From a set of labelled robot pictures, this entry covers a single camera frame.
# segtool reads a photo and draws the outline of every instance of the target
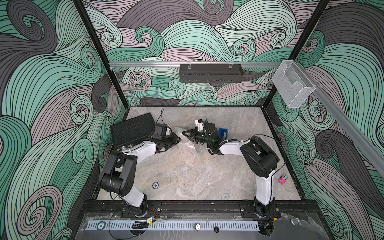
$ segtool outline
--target wire mesh holder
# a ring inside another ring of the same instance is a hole
[[[288,108],[300,107],[315,90],[309,74],[294,60],[284,60],[272,77],[272,82]]]

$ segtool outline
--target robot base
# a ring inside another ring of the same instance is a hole
[[[144,194],[143,202],[139,207],[131,206],[128,203],[126,204],[127,204],[127,207],[122,210],[122,215],[121,215],[122,217],[143,216],[147,211],[147,207],[148,207],[147,195]]]
[[[262,221],[262,223],[259,224],[260,233],[264,236],[270,236],[274,229],[273,221],[277,218],[281,218],[281,213],[279,211],[279,208],[276,206],[275,198],[273,198],[268,205],[263,205],[255,197],[253,206],[257,215],[259,215],[260,217],[268,217],[271,219],[267,221]]]

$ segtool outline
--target blue box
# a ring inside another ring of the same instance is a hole
[[[228,129],[225,129],[225,128],[219,128],[219,129],[218,129],[218,136],[219,136],[219,138],[221,138],[222,140],[226,140],[226,139],[228,139]]]

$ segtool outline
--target gray marble surface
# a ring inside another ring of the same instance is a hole
[[[156,121],[161,108],[131,108],[128,119],[150,112]],[[196,119],[208,119],[216,128],[228,129],[228,139],[246,140],[261,133],[272,136],[261,108],[164,108],[164,123],[182,138],[164,153],[157,153],[137,165],[134,184],[148,199],[156,200],[242,200],[253,199],[256,177],[243,156],[210,155],[205,145],[195,145],[182,131],[195,127]],[[280,158],[274,139],[259,136]],[[278,179],[286,174],[284,185]],[[300,200],[291,176],[284,166],[274,176],[273,192],[277,200]],[[159,183],[158,189],[152,184]],[[110,199],[100,190],[98,199]]]

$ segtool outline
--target wall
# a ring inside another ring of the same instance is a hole
[[[67,239],[124,110],[71,0],[1,1],[0,32],[0,234]]]
[[[110,61],[288,59],[317,1],[84,0]],[[179,82],[177,68],[116,68],[130,105],[261,106],[275,69],[245,69],[244,82]]]
[[[361,2],[327,9],[297,60],[384,153],[384,2]],[[287,109],[276,94],[267,112],[335,239],[381,240],[384,179],[316,96]]]

